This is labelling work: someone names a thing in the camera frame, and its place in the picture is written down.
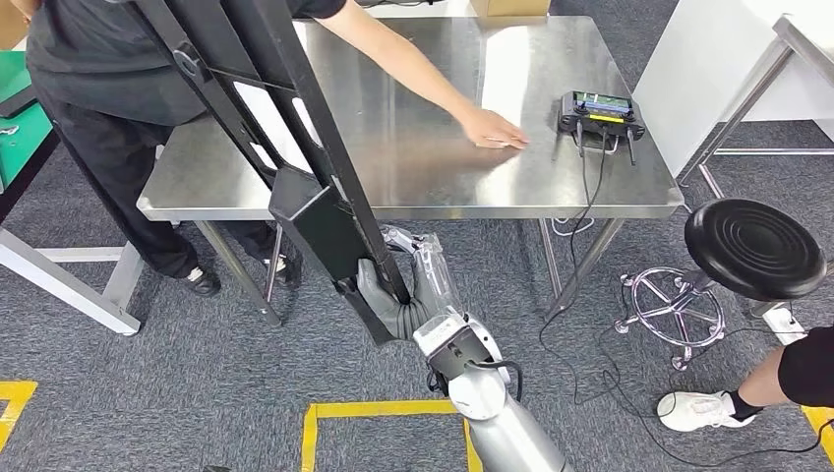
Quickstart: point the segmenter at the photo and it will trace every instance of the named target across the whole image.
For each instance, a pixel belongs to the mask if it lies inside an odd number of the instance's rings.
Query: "cardboard box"
[[[479,17],[543,17],[550,0],[470,0]]]
[[[9,0],[0,0],[0,49],[11,49],[26,36],[23,14]]]

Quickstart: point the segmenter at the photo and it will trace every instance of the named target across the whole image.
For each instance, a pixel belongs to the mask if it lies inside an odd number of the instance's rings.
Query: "person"
[[[680,432],[741,428],[765,408],[788,401],[834,408],[834,326],[814,328],[772,351],[736,390],[669,393],[658,403],[657,414]]]
[[[353,0],[285,0],[367,54],[407,88],[450,113],[475,145],[523,148],[527,138],[456,90],[408,40]],[[136,201],[157,145],[205,112],[202,102],[122,5],[106,0],[12,0],[30,22],[27,65],[35,93],[67,150],[142,258],[198,295],[215,274],[167,222],[148,221]],[[226,222],[252,257],[268,261],[274,231],[262,221]]]

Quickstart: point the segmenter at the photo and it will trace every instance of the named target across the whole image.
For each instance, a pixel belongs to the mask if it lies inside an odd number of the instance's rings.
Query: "stool seat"
[[[759,202],[706,204],[689,217],[684,236],[701,270],[747,298],[800,298],[825,277],[825,258],[813,236],[787,214]]]

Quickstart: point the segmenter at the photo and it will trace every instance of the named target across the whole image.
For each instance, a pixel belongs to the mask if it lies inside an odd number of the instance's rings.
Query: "handheld controller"
[[[634,142],[646,133],[646,126],[639,108],[626,97],[570,91],[562,97],[559,110],[559,130],[576,133],[579,155],[584,157],[583,134],[593,133],[603,138],[603,147],[609,137],[628,140],[631,165],[634,159]]]

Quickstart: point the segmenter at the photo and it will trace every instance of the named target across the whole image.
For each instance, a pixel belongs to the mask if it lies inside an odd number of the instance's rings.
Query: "black sock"
[[[733,406],[736,407],[736,414],[733,415],[733,418],[739,421],[744,421],[764,409],[760,406],[752,406],[742,400],[738,390],[728,391],[727,394],[733,399]]]

